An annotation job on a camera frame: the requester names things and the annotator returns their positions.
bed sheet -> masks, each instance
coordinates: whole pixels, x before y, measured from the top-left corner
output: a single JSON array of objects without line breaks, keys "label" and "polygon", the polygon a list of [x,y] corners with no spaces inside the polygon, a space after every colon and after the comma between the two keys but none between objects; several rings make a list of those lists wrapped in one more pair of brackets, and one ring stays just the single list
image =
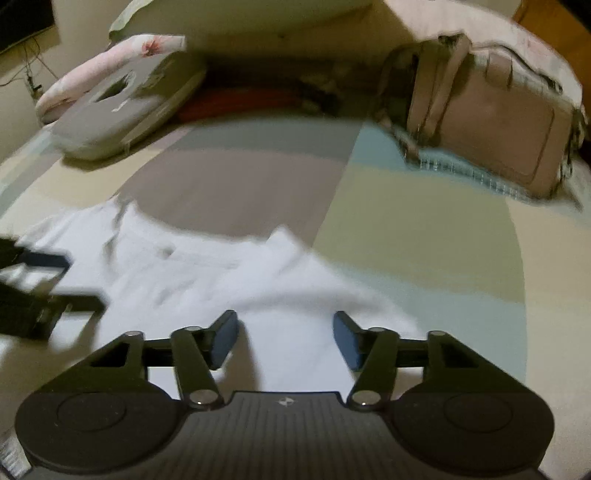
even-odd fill
[{"label": "bed sheet", "polygon": [[171,126],[93,168],[62,160],[42,131],[0,166],[0,184],[3,235],[115,193],[213,235],[287,225],[424,332],[450,332],[538,392],[556,418],[551,478],[589,468],[591,229],[574,209],[411,171],[369,122],[293,115]]}]

brown leather handbag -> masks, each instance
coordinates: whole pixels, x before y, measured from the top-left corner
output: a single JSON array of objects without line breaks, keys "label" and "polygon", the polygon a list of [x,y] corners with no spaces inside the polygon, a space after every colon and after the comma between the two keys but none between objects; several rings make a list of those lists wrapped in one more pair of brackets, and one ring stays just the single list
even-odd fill
[{"label": "brown leather handbag", "polygon": [[[475,54],[484,49],[488,56]],[[514,62],[523,73],[516,72]],[[404,112],[411,138],[399,138],[407,157],[418,158],[420,147],[440,147],[532,197],[555,190],[580,134],[580,112],[562,97],[556,81],[507,46],[473,46],[464,34],[440,37],[389,56],[376,109],[382,124],[395,116],[388,99],[405,89],[401,72],[413,75]]]}]

black screen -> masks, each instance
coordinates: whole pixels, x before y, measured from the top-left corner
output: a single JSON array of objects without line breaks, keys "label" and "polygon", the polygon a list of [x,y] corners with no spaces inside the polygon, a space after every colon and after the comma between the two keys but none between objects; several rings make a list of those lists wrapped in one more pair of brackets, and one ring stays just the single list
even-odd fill
[{"label": "black screen", "polygon": [[52,25],[51,0],[0,0],[0,52]]}]

white cloth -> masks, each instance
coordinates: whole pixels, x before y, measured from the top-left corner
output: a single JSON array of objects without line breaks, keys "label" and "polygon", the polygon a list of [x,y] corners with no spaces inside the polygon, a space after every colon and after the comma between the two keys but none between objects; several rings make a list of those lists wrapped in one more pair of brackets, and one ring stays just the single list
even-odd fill
[{"label": "white cloth", "polygon": [[[362,327],[419,338],[415,321],[394,303],[339,277],[284,228],[267,241],[198,236],[112,199],[47,219],[21,242],[73,260],[53,292],[100,291],[109,307],[98,322],[62,316],[47,345],[0,336],[0,384],[11,385],[0,391],[0,405],[10,414],[30,391],[128,330],[167,338],[209,326],[226,309],[244,325],[214,375],[226,396],[256,389],[340,391],[346,398],[354,380],[333,340],[337,310]],[[48,275],[18,267],[3,279],[28,290]],[[155,383],[178,398],[172,375]]]}]

